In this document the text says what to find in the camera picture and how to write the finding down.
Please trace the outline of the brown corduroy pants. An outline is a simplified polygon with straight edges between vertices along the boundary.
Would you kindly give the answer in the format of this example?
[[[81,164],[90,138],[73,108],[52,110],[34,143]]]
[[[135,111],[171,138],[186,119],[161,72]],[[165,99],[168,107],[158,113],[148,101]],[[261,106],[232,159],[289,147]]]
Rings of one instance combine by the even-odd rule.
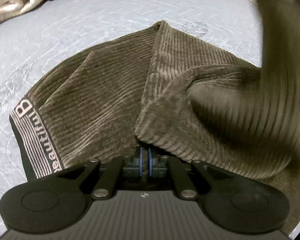
[[[138,142],[283,191],[300,221],[300,0],[257,0],[262,66],[160,21],[46,73],[10,114],[28,180]]]

